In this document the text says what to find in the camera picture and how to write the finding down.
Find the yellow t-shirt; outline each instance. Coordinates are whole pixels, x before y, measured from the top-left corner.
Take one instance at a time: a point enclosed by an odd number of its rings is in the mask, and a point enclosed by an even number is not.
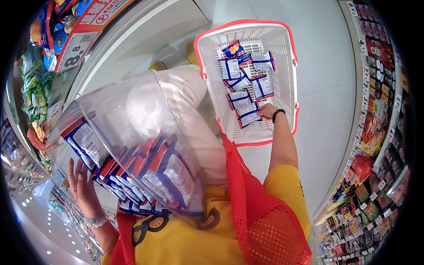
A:
[[[299,171],[291,165],[275,167],[264,181],[265,190],[282,199],[296,214],[308,241],[311,233]],[[223,187],[207,187],[208,218],[194,227],[169,215],[152,215],[133,226],[135,264],[245,264],[237,241],[231,203]],[[102,258],[108,265],[113,250]]]

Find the yellow shoe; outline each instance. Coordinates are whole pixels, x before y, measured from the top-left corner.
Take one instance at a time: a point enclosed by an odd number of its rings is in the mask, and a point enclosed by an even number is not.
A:
[[[194,41],[190,41],[189,43],[187,43],[186,51],[187,51],[187,60],[188,60],[188,63],[186,64],[199,65],[196,52],[194,51]]]
[[[149,70],[152,70],[152,69],[158,72],[158,71],[166,70],[166,67],[163,63],[159,61],[154,61],[153,63],[149,65]]]

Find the red mesh bag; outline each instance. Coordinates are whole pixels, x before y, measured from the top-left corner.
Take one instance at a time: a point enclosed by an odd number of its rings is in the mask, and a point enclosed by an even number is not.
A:
[[[233,223],[248,264],[310,264],[312,252],[294,212],[252,176],[237,147],[221,133]]]

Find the hand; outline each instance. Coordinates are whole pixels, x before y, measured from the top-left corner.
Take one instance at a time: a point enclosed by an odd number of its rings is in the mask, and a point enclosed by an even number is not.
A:
[[[278,108],[272,105],[271,103],[266,103],[261,107],[261,110],[257,112],[257,115],[263,116],[267,120],[272,120],[272,116],[277,110]]]
[[[74,160],[69,159],[68,181],[74,199],[84,215],[89,219],[94,219],[102,212],[102,206],[94,189],[94,180],[91,176],[90,174],[87,182],[87,167],[81,159],[78,159],[74,174]]]

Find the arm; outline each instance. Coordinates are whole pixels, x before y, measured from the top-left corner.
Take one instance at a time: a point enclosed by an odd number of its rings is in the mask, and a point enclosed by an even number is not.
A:
[[[257,114],[259,116],[265,116],[270,120],[276,110],[278,110],[277,107],[267,103],[262,106],[261,111]],[[297,169],[299,168],[296,145],[286,115],[283,112],[279,112],[275,117],[271,160],[268,172],[279,165],[292,165]]]
[[[99,216],[102,212],[102,206],[94,189],[94,180],[90,177],[87,181],[87,168],[83,165],[81,159],[77,162],[75,173],[74,160],[72,158],[69,160],[68,181],[74,199],[85,217],[94,219]],[[119,232],[109,221],[99,228],[91,228],[91,231],[105,253],[115,248]]]

